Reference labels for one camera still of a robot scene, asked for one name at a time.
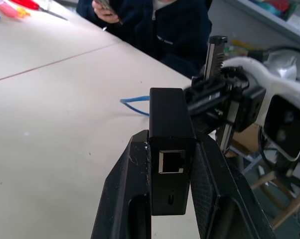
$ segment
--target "red scissors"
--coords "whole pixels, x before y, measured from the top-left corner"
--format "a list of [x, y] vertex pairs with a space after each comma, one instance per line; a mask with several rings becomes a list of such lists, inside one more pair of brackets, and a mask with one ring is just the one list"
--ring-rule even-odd
[[39, 4], [35, 3], [34, 1], [32, 0], [10, 0], [18, 5], [21, 5], [23, 7], [26, 7], [28, 9], [32, 9], [32, 10], [37, 10], [37, 11], [43, 11], [45, 13], [48, 13], [50, 15], [53, 15], [53, 16], [56, 16], [56, 17], [59, 17], [61, 19], [64, 19], [67, 21], [66, 18], [64, 18], [63, 16], [60, 16], [54, 12], [51, 12], [51, 11], [48, 11], [48, 10], [45, 10], [43, 9], [42, 7], [39, 6]]

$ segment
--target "shelf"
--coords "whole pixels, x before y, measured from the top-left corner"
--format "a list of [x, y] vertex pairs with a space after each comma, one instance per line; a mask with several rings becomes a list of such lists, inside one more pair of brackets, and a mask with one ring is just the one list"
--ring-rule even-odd
[[263, 22], [274, 30], [280, 32], [285, 37], [288, 37], [300, 44], [300, 31], [290, 26], [287, 22], [279, 17], [265, 11], [249, 0], [224, 0], [234, 7], [244, 11], [246, 14]]

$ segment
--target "person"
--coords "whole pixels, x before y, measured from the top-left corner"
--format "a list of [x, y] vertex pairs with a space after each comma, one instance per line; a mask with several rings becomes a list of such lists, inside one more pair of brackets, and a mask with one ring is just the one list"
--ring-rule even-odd
[[204, 0], [111, 0], [110, 5], [118, 15], [91, 0], [79, 0], [77, 12], [179, 73], [199, 74], [212, 27]]

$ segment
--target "smartphone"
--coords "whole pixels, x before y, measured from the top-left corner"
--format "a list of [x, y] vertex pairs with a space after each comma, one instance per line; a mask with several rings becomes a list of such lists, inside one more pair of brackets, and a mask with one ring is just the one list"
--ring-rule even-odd
[[[115, 10], [111, 7], [110, 3], [107, 1], [107, 0], [95, 0], [95, 2], [101, 4], [101, 6], [104, 8], [104, 9], [107, 9], [111, 12], [112, 15], [118, 15]], [[118, 16], [119, 18], [119, 23], [122, 25], [123, 22], [121, 21], [120, 17]]]

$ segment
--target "white robot part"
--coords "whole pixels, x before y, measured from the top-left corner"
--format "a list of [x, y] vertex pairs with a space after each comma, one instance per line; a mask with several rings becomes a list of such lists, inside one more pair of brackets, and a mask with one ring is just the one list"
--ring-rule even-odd
[[281, 93], [300, 93], [300, 82], [280, 78], [271, 73], [261, 62], [249, 57], [235, 57], [224, 61], [223, 67], [239, 67], [252, 75], [256, 82], [266, 89], [266, 94], [255, 124], [264, 125], [266, 114], [274, 95]]

